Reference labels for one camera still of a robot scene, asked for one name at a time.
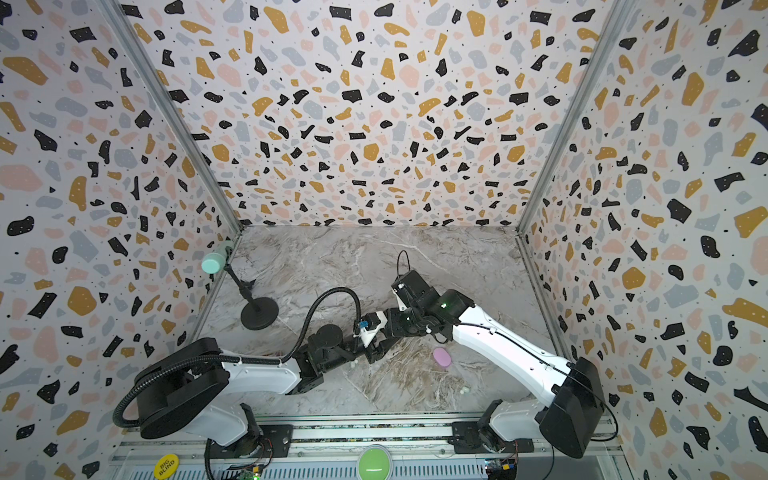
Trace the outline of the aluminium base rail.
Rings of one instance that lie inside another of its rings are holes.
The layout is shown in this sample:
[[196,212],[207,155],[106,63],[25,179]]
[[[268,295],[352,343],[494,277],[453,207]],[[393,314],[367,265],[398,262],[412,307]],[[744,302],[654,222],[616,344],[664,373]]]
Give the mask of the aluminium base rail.
[[473,418],[415,414],[338,418],[266,418],[267,450],[235,458],[189,435],[141,440],[128,435],[110,458],[107,479],[154,479],[153,468],[167,454],[180,465],[170,479],[358,479],[357,460],[371,445],[385,447],[393,460],[390,479],[630,479],[615,442],[588,447],[579,459],[557,451],[542,438],[513,441],[501,453],[463,446]]

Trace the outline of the mint green microphone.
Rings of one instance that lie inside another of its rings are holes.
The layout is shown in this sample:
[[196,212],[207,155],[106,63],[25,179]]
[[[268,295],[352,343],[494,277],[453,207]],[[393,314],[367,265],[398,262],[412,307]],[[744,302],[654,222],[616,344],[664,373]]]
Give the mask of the mint green microphone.
[[229,264],[229,257],[234,249],[234,242],[223,241],[212,252],[206,254],[201,262],[202,270],[209,275],[215,275]]

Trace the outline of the yellow round sticker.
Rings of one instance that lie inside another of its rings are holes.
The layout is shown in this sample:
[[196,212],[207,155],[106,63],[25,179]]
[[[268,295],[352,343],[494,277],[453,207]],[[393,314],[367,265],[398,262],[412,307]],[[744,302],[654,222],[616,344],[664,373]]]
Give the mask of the yellow round sticker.
[[169,480],[177,472],[179,465],[180,460],[176,454],[164,455],[153,468],[153,478],[155,480]]

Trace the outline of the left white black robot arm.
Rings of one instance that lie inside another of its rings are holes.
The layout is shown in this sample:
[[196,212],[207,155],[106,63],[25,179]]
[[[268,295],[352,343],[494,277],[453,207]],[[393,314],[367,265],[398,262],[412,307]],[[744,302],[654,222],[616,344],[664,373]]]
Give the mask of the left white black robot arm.
[[259,431],[252,408],[237,400],[241,394],[306,393],[342,365],[361,357],[370,363],[382,359],[392,343],[366,344],[325,325],[291,359],[273,364],[266,357],[228,354],[214,338],[202,338],[141,371],[113,410],[112,422],[137,428],[144,439],[186,432],[229,447]]

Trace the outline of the pink earbud charging case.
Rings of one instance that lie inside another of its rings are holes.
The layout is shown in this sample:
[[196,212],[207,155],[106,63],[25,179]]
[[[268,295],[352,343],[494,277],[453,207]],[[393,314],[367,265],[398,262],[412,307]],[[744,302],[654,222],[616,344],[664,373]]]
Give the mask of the pink earbud charging case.
[[433,358],[435,362],[442,368],[448,368],[453,363],[453,359],[450,353],[442,347],[435,348],[433,350]]

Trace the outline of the black microphone stand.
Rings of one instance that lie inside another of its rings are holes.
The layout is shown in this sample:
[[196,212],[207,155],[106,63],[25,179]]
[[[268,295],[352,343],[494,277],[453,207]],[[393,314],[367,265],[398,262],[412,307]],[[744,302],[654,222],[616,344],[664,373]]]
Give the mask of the black microphone stand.
[[224,266],[224,271],[235,282],[242,298],[246,301],[246,306],[242,309],[240,315],[242,325],[252,331],[263,330],[272,325],[277,320],[279,314],[277,302],[268,297],[255,298],[252,295],[252,287],[255,281],[242,281],[230,264]]

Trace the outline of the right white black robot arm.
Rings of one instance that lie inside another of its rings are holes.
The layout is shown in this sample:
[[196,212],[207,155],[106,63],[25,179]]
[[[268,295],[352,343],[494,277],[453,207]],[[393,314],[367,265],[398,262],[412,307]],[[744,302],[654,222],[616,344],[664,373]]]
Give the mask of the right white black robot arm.
[[382,322],[401,337],[430,335],[454,341],[482,355],[534,396],[529,407],[493,401],[463,446],[501,453],[513,441],[541,437],[562,454],[586,453],[607,407],[597,368],[581,357],[571,362],[528,342],[493,319],[466,295],[432,287],[395,285],[398,308]]

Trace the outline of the green round button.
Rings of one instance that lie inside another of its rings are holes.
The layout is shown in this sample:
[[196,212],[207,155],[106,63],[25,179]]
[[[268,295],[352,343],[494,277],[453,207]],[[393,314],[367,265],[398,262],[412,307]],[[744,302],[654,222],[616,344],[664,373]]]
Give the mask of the green round button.
[[392,473],[393,460],[385,447],[371,445],[359,455],[357,460],[359,480],[389,480]]

